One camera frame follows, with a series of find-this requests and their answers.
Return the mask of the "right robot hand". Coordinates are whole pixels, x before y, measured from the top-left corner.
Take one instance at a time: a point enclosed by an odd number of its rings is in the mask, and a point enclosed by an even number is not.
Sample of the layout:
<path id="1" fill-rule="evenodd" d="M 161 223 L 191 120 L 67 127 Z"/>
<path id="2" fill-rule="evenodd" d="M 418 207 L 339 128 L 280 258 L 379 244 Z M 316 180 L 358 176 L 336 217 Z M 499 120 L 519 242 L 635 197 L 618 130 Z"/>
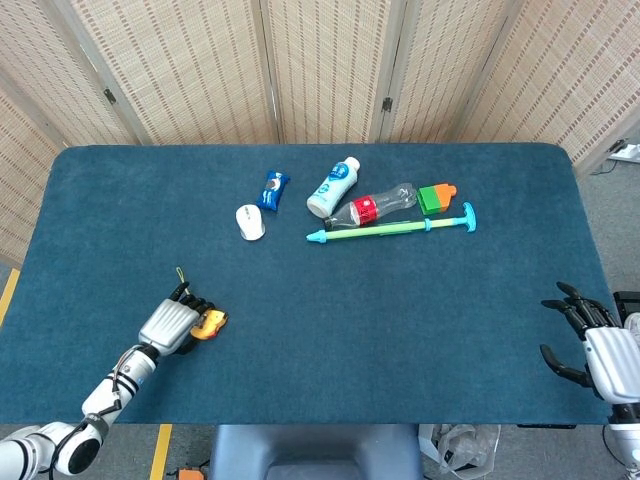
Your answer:
<path id="1" fill-rule="evenodd" d="M 541 304 L 560 312 L 580 340 L 586 359 L 578 370 L 560 362 L 551 347 L 540 346 L 545 364 L 557 376 L 594 394 L 610 405 L 639 402 L 639 346 L 631 331 L 600 302 L 584 296 L 576 287 L 558 281 L 562 300 Z"/>

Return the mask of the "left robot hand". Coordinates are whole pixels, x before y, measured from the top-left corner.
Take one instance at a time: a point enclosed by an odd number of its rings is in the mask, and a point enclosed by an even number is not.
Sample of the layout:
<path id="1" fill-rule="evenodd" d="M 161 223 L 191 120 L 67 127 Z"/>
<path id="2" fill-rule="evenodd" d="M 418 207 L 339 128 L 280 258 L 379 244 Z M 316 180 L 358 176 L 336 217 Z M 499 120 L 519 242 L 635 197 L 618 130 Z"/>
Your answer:
<path id="1" fill-rule="evenodd" d="M 188 287 L 188 282 L 181 282 L 157 306 L 139 331 L 139 343 L 154 348 L 159 356 L 169 356 L 178 351 L 204 313 L 215 307 L 214 303 L 187 293 Z"/>

